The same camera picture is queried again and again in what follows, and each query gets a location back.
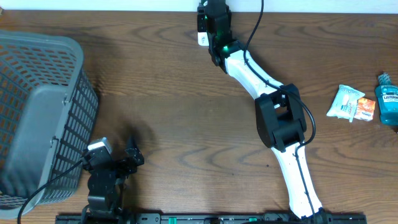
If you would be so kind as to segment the light blue wipes packet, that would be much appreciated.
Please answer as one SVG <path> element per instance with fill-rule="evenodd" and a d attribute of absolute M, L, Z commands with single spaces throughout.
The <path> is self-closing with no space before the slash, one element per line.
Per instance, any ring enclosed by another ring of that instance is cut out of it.
<path fill-rule="evenodd" d="M 326 115 L 347 119 L 352 123 L 357 110 L 358 100 L 364 96 L 365 93 L 348 85 L 339 85 L 335 99 Z"/>

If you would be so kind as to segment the orange tissue packet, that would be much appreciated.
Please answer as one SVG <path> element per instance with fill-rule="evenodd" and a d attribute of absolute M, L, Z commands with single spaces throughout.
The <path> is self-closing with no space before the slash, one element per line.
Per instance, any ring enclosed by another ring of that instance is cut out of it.
<path fill-rule="evenodd" d="M 358 100 L 357 109 L 354 118 L 364 121 L 372 121 L 376 102 L 367 98 L 360 98 Z"/>

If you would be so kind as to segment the teal mouthwash bottle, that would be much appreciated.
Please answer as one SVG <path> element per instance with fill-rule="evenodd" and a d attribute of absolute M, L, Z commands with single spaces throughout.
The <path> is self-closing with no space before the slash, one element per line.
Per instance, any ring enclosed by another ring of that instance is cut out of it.
<path fill-rule="evenodd" d="M 379 85 L 375 89 L 382 124 L 397 126 L 397 85 L 384 72 L 377 77 Z"/>

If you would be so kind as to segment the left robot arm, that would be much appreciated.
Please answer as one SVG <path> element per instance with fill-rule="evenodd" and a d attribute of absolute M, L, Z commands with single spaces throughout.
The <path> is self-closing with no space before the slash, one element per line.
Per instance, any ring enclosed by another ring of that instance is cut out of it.
<path fill-rule="evenodd" d="M 134 216 L 123 208 L 125 180 L 144 164 L 144 157 L 133 137 L 126 143 L 125 157 L 112 158 L 107 138 L 92 141 L 81 161 L 90 173 L 88 205 L 82 210 L 80 223 L 134 223 Z"/>

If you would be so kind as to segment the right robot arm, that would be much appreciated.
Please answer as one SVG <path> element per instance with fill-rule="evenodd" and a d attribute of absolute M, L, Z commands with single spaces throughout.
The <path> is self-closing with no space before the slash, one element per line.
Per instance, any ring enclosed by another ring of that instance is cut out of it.
<path fill-rule="evenodd" d="M 320 223 L 322 203 L 305 158 L 305 146 L 313 141 L 316 125 L 298 88 L 268 75 L 251 57 L 249 45 L 234 38 L 232 12 L 225 0 L 202 0 L 197 13 L 199 45 L 208 47 L 212 62 L 239 82 L 254 99 L 257 133 L 279 162 L 290 210 L 302 222 Z M 308 139 L 305 138 L 306 118 L 312 123 Z"/>

